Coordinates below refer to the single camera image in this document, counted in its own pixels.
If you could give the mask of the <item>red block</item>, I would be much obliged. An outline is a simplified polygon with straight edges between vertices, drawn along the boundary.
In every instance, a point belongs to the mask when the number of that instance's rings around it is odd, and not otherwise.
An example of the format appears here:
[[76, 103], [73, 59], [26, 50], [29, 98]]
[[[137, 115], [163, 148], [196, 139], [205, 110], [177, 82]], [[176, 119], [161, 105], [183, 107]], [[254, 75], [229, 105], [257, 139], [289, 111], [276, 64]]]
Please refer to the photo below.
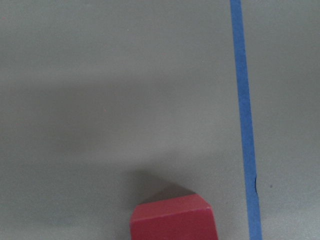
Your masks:
[[142, 203], [130, 218], [132, 240], [217, 240], [211, 205], [198, 194]]

